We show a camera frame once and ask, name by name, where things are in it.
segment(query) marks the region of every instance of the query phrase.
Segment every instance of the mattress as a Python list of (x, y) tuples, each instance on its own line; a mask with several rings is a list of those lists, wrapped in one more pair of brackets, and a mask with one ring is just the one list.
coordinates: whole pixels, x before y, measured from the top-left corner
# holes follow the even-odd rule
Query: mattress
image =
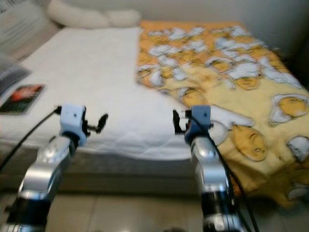
[[(174, 135), (172, 110), (184, 107), (168, 96), (135, 83), (139, 28), (70, 29), (22, 62), (31, 76), (11, 87), (1, 102), (23, 84), (45, 84), (30, 111), (22, 116), (0, 116), (0, 145), (14, 145), (56, 105), (85, 105), (89, 124), (109, 114), (106, 127), (92, 134), (79, 152), (117, 154), (144, 160), (183, 160), (190, 149)], [(60, 130), (53, 116), (23, 144), (38, 148)]]

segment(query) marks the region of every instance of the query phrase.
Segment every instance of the pillow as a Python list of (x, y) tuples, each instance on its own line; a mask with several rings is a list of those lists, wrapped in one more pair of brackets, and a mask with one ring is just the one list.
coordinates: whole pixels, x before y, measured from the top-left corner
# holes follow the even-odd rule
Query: pillow
[(23, 79), (29, 73), (27, 69), (0, 53), (0, 96), (12, 84)]
[[(36, 1), (44, 6), (49, 0)], [(34, 1), (0, 1), (0, 51), (14, 59), (27, 57), (58, 30)]]
[(47, 6), (48, 16), (70, 28), (127, 28), (136, 27), (140, 22), (140, 13), (135, 10), (106, 11), (82, 9), (62, 0), (51, 0)]

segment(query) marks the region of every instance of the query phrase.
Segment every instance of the bed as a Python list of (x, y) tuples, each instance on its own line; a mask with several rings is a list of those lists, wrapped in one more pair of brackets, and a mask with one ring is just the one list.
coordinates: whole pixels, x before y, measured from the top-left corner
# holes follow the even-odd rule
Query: bed
[[(139, 63), (143, 55), (142, 50), (139, 52), (139, 46), (143, 48), (139, 42), (144, 39), (146, 27), (65, 28), (25, 59), (22, 65), (32, 71), (31, 76), (12, 86), (1, 97), (1, 102), (21, 84), (46, 84), (46, 90), (29, 114), (0, 116), (1, 155), (7, 154), (55, 105), (65, 102), (83, 104), (87, 107), (89, 123), (96, 124), (104, 113), (109, 114), (109, 119), (100, 135), (93, 134), (87, 144), (78, 149), (62, 190), (196, 194), (190, 149), (181, 136), (174, 135), (172, 125), (172, 110), (185, 109), (189, 106), (188, 101), (179, 102), (179, 95), (170, 94), (165, 87), (153, 86), (156, 82), (143, 82), (136, 75), (136, 70), (140, 71), (143, 65)], [(250, 119), (245, 120), (249, 121), (246, 126), (253, 125)], [(0, 175), (1, 187), (17, 188), (23, 173), (35, 159), (38, 147), (46, 144), (58, 131), (59, 118), (54, 116), (29, 137)], [(245, 175), (247, 166), (240, 164)], [(278, 168), (278, 161), (267, 164), (276, 170), (272, 175), (291, 168), (288, 165)], [(301, 172), (299, 175), (304, 176), (304, 170)], [(297, 183), (285, 174), (280, 177), (284, 188), (294, 186), (292, 190), (298, 188), (306, 193), (307, 180)], [(252, 195), (266, 195), (261, 191), (262, 184), (264, 190), (273, 184), (269, 176), (262, 176), (258, 183), (260, 188), (255, 188)], [(271, 194), (268, 197), (290, 204), (286, 191), (279, 197)]]

